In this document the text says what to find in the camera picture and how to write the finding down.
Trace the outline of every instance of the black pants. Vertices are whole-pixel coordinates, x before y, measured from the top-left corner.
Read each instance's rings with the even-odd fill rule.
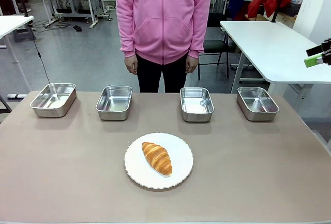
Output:
[[[167,65],[159,65],[143,59],[138,59],[138,81],[141,93],[158,93],[161,74],[163,74],[166,93],[179,93],[186,81],[186,58],[181,57]]]

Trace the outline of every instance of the hoodie pocket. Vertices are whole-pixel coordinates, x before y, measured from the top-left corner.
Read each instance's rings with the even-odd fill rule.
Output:
[[[162,20],[145,19],[133,33],[134,47],[149,56],[162,56]]]
[[[189,50],[193,31],[180,18],[164,19],[164,56],[175,57]]]

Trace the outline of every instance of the pink zip-up jacket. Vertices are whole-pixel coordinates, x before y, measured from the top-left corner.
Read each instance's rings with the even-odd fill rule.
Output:
[[[203,52],[210,0],[116,0],[121,51],[168,64]]]

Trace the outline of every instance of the chair backrest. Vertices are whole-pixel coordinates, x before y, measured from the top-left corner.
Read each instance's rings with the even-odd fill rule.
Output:
[[[222,13],[209,13],[207,27],[220,27],[220,21],[226,21],[227,18]]]

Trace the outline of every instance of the hand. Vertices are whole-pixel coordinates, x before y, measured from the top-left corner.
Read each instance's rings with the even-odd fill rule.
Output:
[[[124,60],[124,63],[130,73],[137,75],[138,60],[135,55],[132,57],[126,57]]]
[[[195,71],[198,65],[199,59],[191,56],[186,58],[186,71],[185,73],[192,73]]]

